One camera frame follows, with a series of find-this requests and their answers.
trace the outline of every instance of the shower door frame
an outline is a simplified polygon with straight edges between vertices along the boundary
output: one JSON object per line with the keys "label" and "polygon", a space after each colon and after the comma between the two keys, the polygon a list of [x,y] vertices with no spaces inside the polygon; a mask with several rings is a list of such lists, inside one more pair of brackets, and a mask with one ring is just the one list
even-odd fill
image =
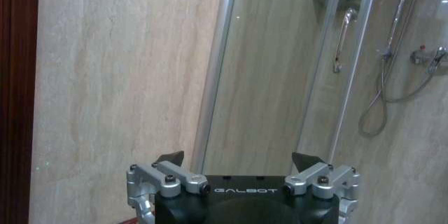
{"label": "shower door frame", "polygon": [[[214,111],[214,102],[216,102],[218,80],[220,80],[220,73],[221,73],[221,64],[222,64],[226,41],[228,41],[233,1],[234,0],[220,0],[216,29],[214,29],[214,36],[213,36],[213,44],[212,44],[212,51],[209,55],[210,57],[208,61],[208,71],[206,71],[204,93],[202,93],[202,100],[201,100],[198,127],[197,127],[197,132],[196,132],[194,147],[193,147],[192,162],[190,162],[190,169],[196,173],[202,173],[202,167],[204,167],[204,161],[205,161],[206,145],[208,145],[208,140],[210,136],[212,122],[213,122],[213,111]],[[302,127],[304,127],[304,122],[305,122],[305,118],[308,114],[308,107],[309,107],[309,102],[310,102],[310,97],[312,97],[312,92],[313,92],[313,84],[314,84],[316,75],[317,75],[317,66],[321,61],[322,55],[325,54],[324,45],[326,41],[330,39],[329,38],[329,27],[332,27],[332,24],[333,24],[336,10],[337,10],[337,3],[338,3],[338,0],[328,0],[326,2],[324,26],[322,26],[322,31],[321,31],[321,37],[318,40],[320,48],[318,48],[318,53],[317,53],[316,64],[313,66],[313,79],[312,79],[312,84],[309,85],[309,90],[306,91],[305,110],[302,114],[304,120],[301,124],[298,125],[300,133],[298,133],[298,139],[297,139],[297,151],[300,148],[300,136],[302,132]],[[365,11],[360,13],[358,24],[361,25],[357,26],[357,32],[356,32],[356,34],[360,36],[360,38],[356,38],[358,40],[358,44],[356,44],[357,45],[356,53],[354,53],[356,55],[353,56],[353,59],[356,59],[356,63],[352,64],[352,67],[350,67],[350,79],[346,84],[345,98],[344,98],[344,103],[341,106],[338,122],[337,122],[338,131],[340,131],[341,124],[342,124],[341,121],[344,119],[348,98],[350,96],[349,94],[350,94],[354,72],[356,72],[356,67],[357,67],[357,58],[360,54],[360,47],[361,47],[361,42],[362,42],[362,36],[365,33],[370,6],[372,6],[372,0],[362,0],[361,8]],[[337,138],[333,139],[333,146],[336,145],[336,143],[337,143]]]}

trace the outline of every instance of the shower mixer valve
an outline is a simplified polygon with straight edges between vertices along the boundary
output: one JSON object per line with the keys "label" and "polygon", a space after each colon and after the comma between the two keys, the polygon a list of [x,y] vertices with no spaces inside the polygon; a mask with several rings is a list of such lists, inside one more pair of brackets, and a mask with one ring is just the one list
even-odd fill
{"label": "shower mixer valve", "polygon": [[184,152],[126,171],[128,205],[140,224],[348,224],[360,175],[293,153],[298,174],[204,176],[181,168]]}
{"label": "shower mixer valve", "polygon": [[409,58],[416,65],[429,62],[426,72],[433,74],[441,62],[448,61],[448,49],[438,47],[436,51],[426,51],[425,46],[420,46],[420,49],[412,52]]}

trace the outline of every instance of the chrome pipe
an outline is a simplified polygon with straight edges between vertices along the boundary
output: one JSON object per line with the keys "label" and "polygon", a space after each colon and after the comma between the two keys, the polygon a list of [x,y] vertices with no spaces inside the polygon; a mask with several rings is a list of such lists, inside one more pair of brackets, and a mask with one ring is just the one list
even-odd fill
{"label": "chrome pipe", "polygon": [[384,50],[384,57],[385,58],[389,58],[389,56],[392,55],[392,43],[393,43],[394,33],[396,33],[398,23],[400,23],[400,19],[401,19],[401,13],[402,13],[405,2],[406,2],[406,0],[400,0],[398,5],[397,5],[397,9],[396,9],[396,12],[394,12],[394,17],[393,17],[393,21],[392,21],[392,25],[390,25],[390,30],[389,30],[389,35],[388,35],[388,38],[386,38],[386,46],[385,46],[385,50]]}

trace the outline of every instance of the beige marble wall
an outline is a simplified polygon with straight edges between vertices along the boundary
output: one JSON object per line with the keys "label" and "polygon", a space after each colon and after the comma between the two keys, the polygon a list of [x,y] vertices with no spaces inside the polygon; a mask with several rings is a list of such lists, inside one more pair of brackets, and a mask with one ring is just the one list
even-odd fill
{"label": "beige marble wall", "polygon": [[289,173],[324,14],[313,0],[234,0],[205,173]]}
{"label": "beige marble wall", "polygon": [[[417,0],[386,93],[398,97],[421,82],[424,68],[409,62],[420,45],[448,46],[448,4]],[[436,76],[414,100],[388,105],[385,131],[373,139],[357,133],[357,120],[373,96],[377,50],[385,45],[397,0],[374,0],[334,163],[362,174],[354,223],[448,223],[448,76]],[[368,126],[380,123],[376,108]]]}
{"label": "beige marble wall", "polygon": [[117,223],[125,169],[189,166],[218,0],[38,0],[30,223]]}

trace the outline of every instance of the marble tile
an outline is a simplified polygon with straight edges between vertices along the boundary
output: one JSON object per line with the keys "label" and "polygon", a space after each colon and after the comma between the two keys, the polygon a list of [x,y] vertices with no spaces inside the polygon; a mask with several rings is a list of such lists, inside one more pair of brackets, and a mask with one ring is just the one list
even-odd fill
{"label": "marble tile", "polygon": [[38,0],[30,223],[117,223],[124,172],[189,167],[218,0]]}
{"label": "marble tile", "polygon": [[206,174],[288,174],[324,8],[313,0],[234,0]]}

